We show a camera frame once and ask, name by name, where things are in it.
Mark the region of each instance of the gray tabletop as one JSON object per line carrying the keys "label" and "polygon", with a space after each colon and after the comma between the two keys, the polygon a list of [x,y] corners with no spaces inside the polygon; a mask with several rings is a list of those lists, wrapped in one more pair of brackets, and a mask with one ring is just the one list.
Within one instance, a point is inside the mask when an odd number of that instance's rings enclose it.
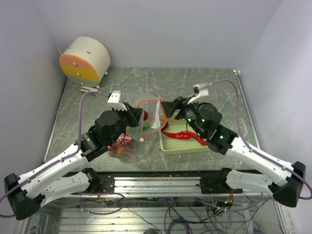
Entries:
{"label": "gray tabletop", "polygon": [[[210,83],[220,79],[230,79],[237,83],[233,70],[200,68],[110,68],[108,75],[101,81],[101,91],[121,90],[126,93],[131,104],[139,92],[147,92],[163,100],[173,100],[177,96],[187,97],[193,94],[193,85]],[[67,149],[78,138],[78,105],[82,96],[80,86],[68,81],[56,126],[52,132],[52,141],[47,153],[51,160]],[[99,115],[109,110],[107,99],[102,96],[87,96],[83,104],[82,132],[86,132]],[[222,124],[237,131],[235,93],[231,85],[220,83],[209,88],[206,102],[212,103],[223,115]],[[241,128],[251,144],[255,145],[249,115],[240,94]],[[148,153],[142,158],[135,156],[116,156],[106,152],[90,165],[96,171],[197,171],[219,170],[223,167],[232,169],[251,169],[250,166],[231,157],[212,151],[164,156],[159,138]]]}

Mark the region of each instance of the cable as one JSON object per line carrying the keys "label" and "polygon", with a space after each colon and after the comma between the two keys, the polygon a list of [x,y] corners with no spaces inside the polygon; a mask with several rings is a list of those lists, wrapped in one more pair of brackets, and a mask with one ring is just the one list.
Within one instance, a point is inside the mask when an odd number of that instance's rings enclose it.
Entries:
{"label": "cable", "polygon": [[249,222],[248,223],[248,227],[247,227],[247,231],[248,231],[248,228],[249,228],[249,225],[250,225],[250,221],[253,219],[253,217],[255,216],[255,214],[258,212],[258,210],[265,204],[267,203],[269,200],[265,200],[260,206],[259,208],[255,211],[255,213],[253,214],[253,216],[249,219],[249,220],[246,220],[245,222],[242,223],[242,225],[239,226],[239,228],[236,229],[236,231],[233,233],[235,234],[245,223]]}
{"label": "cable", "polygon": [[206,205],[215,207],[215,208],[217,208],[217,209],[219,209],[219,210],[222,210],[222,211],[229,211],[229,212],[235,212],[235,211],[236,211],[236,212],[241,212],[241,211],[249,210],[249,209],[251,209],[251,208],[253,208],[253,207],[256,207],[256,206],[262,201],[262,198],[263,198],[263,193],[261,193],[260,199],[259,199],[255,204],[253,204],[253,205],[251,205],[251,206],[249,206],[249,207],[243,208],[243,209],[236,209],[236,210],[233,210],[233,209],[231,209],[231,210],[229,210],[229,209],[224,209],[224,208],[222,208],[222,207],[218,207],[218,206],[216,206],[216,205],[214,205],[214,204],[211,204],[211,203],[209,203],[209,202],[203,201],[203,200],[201,200],[201,199],[199,199],[199,198],[197,198],[197,197],[195,197],[195,200],[200,201],[200,202],[203,203],[203,204],[206,204]]}
{"label": "cable", "polygon": [[[107,94],[105,93],[100,93],[99,91],[88,91],[86,92],[85,94],[82,95],[81,99],[80,99],[80,103],[79,103],[79,110],[78,110],[78,139],[81,139],[81,122],[82,122],[82,104],[83,104],[83,101],[85,99],[85,97],[88,95],[88,94],[100,94],[100,95],[103,95],[103,96],[106,96],[108,97]],[[81,140],[78,140],[78,148],[77,150],[70,154],[70,155],[67,155],[67,156],[64,156],[62,159],[68,159],[69,157],[72,157],[74,155],[76,155],[79,150],[81,148]],[[2,197],[0,197],[0,203],[6,198],[8,197],[12,192],[14,192],[16,189],[24,186],[25,184],[27,184],[28,182],[30,182],[32,179],[34,179],[36,176],[40,175],[41,173],[45,172],[46,170],[48,170],[49,168],[53,167],[54,165],[58,164],[59,162],[61,161],[55,161],[49,165],[47,165],[46,167],[43,167],[41,170],[39,170],[38,172],[34,173],[32,176],[30,176],[28,179],[24,180],[23,182],[19,183],[18,185],[16,185],[15,187],[13,187],[12,189],[10,189],[8,192],[6,192]],[[14,214],[11,214],[11,215],[4,215],[4,214],[0,214],[0,217],[1,218],[12,218],[14,217],[15,215]]]}
{"label": "cable", "polygon": [[[194,221],[188,221],[188,220],[186,220],[186,219],[184,219],[176,210],[175,210],[175,208],[174,207],[170,207],[170,209],[173,209],[174,210],[174,212],[179,216],[179,218],[181,219],[179,222],[180,223],[191,223],[191,224],[199,224],[199,223],[203,223],[204,221],[206,221],[208,218],[205,218],[205,219],[203,219],[203,220],[201,220],[200,222],[194,222]],[[172,216],[171,216],[171,214],[170,214],[170,209],[169,209],[169,217],[172,219],[172,221],[174,221],[174,222],[177,222],[177,219],[174,219],[174,218],[172,218]]]}
{"label": "cable", "polygon": [[269,158],[269,157],[263,155],[262,153],[258,152],[257,150],[254,150],[254,149],[249,145],[249,143],[245,140],[244,135],[243,135],[243,133],[242,133],[242,131],[241,131],[241,129],[240,129],[240,125],[239,125],[239,123],[240,123],[240,120],[239,120],[239,119],[240,119],[240,118],[239,118],[239,117],[240,117],[240,110],[239,110],[238,90],[237,90],[236,85],[235,85],[231,80],[228,80],[228,79],[218,80],[218,81],[216,81],[216,82],[209,83],[209,84],[206,84],[206,85],[200,87],[199,90],[207,89],[209,86],[212,86],[212,85],[215,85],[215,84],[218,84],[218,83],[222,83],[222,82],[230,83],[230,84],[234,87],[234,89],[235,89],[235,95],[236,95],[236,123],[237,123],[237,130],[238,130],[238,134],[239,134],[240,138],[242,139],[242,141],[244,142],[244,144],[246,145],[246,147],[247,147],[251,152],[254,152],[256,155],[258,155],[258,156],[260,156],[260,157],[266,159],[267,161],[269,161],[269,162],[275,164],[276,166],[282,168],[283,170],[286,170],[287,172],[289,172],[289,173],[293,174],[295,177],[297,177],[302,183],[304,183],[304,184],[308,187],[308,189],[309,189],[309,191],[310,191],[310,193],[311,193],[309,197],[302,197],[302,196],[300,196],[299,198],[300,198],[300,199],[303,199],[303,200],[311,200],[311,199],[312,199],[312,187],[310,186],[310,184],[307,183],[307,181],[306,181],[304,178],[302,178],[298,173],[296,173],[296,172],[292,171],[291,169],[289,169],[289,168],[283,166],[283,165],[280,164],[279,162],[276,162],[276,161],[274,161],[273,159],[271,159],[271,158]]}
{"label": "cable", "polygon": [[172,222],[169,224],[168,232],[167,232],[168,234],[170,234],[171,229],[172,229],[173,226],[176,225],[176,224],[181,224],[181,225],[185,228],[185,234],[193,234],[192,229],[190,228],[190,226],[189,226],[187,223],[174,222],[174,221],[172,221]]}
{"label": "cable", "polygon": [[89,213],[89,214],[93,214],[93,215],[111,215],[111,214],[114,214],[114,213],[120,211],[120,210],[121,210],[122,208],[124,208],[124,207],[126,206],[126,204],[127,204],[127,199],[126,199],[126,197],[125,197],[124,195],[120,194],[120,193],[89,194],[89,193],[78,192],[77,194],[80,194],[80,195],[94,195],[94,196],[100,196],[100,195],[118,195],[118,196],[121,196],[121,197],[124,199],[124,202],[123,202],[123,204],[122,204],[122,206],[121,206],[120,208],[118,208],[118,209],[115,210],[115,211],[111,211],[111,212],[107,212],[107,213],[97,213],[97,212],[93,212],[93,211],[88,211],[88,210],[86,210],[86,209],[83,207],[83,202],[86,201],[86,199],[85,199],[85,200],[82,200],[82,201],[81,201],[81,204],[80,204],[81,210],[82,210],[82,211],[85,211],[85,212],[87,212],[87,213]]}
{"label": "cable", "polygon": [[152,225],[154,228],[156,228],[156,229],[160,232],[160,234],[162,234],[161,230],[159,230],[159,228],[156,227],[154,224],[152,224],[152,223],[146,221],[142,216],[140,216],[139,214],[136,214],[136,213],[134,213],[133,211],[131,211],[131,210],[129,209],[129,207],[127,207],[127,208],[128,208],[128,210],[129,210],[131,213],[133,213],[133,214],[135,214],[136,216],[140,217],[143,221],[145,221],[145,222],[148,223],[149,225]]}
{"label": "cable", "polygon": [[118,145],[114,145],[114,146],[111,145],[111,147],[117,147],[117,146],[121,145],[123,143],[123,141],[125,140],[125,138],[126,138],[126,133],[123,133],[123,139],[122,139],[121,143],[119,143]]}

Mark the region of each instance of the cylindrical container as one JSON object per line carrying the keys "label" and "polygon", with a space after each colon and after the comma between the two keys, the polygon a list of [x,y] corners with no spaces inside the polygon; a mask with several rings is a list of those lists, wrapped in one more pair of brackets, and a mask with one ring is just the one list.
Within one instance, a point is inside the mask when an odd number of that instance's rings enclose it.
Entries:
{"label": "cylindrical container", "polygon": [[59,57],[59,63],[63,72],[73,82],[96,87],[111,60],[100,42],[88,37],[78,37]]}

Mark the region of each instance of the red chili pepper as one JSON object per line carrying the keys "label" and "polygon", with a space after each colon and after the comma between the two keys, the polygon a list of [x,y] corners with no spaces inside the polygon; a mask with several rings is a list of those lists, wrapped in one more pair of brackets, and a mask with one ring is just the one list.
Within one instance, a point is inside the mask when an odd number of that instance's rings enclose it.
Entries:
{"label": "red chili pepper", "polygon": [[206,141],[202,138],[200,138],[196,133],[193,133],[193,132],[189,132],[189,131],[182,131],[182,132],[179,132],[181,134],[189,134],[191,136],[191,138],[194,138],[196,139],[200,144],[202,145],[206,145]]}
{"label": "red chili pepper", "polygon": [[168,133],[161,131],[164,135],[170,137],[170,138],[175,138],[175,139],[183,139],[183,140],[189,140],[191,139],[191,136],[186,133]]}

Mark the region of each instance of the clear plastic bag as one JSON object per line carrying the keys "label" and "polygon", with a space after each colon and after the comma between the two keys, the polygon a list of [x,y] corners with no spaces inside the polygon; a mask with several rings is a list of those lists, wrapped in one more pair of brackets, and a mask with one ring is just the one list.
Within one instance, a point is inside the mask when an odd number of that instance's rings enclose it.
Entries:
{"label": "clear plastic bag", "polygon": [[143,142],[148,135],[159,132],[167,122],[161,100],[161,97],[156,98],[148,93],[140,93],[136,103],[137,107],[142,108],[144,112],[140,117],[139,126],[128,127],[126,134],[138,142]]}
{"label": "clear plastic bag", "polygon": [[156,138],[156,134],[149,134],[143,142],[137,142],[131,136],[123,133],[112,146],[108,146],[108,150],[114,152],[116,156],[129,155],[142,158],[149,153]]}

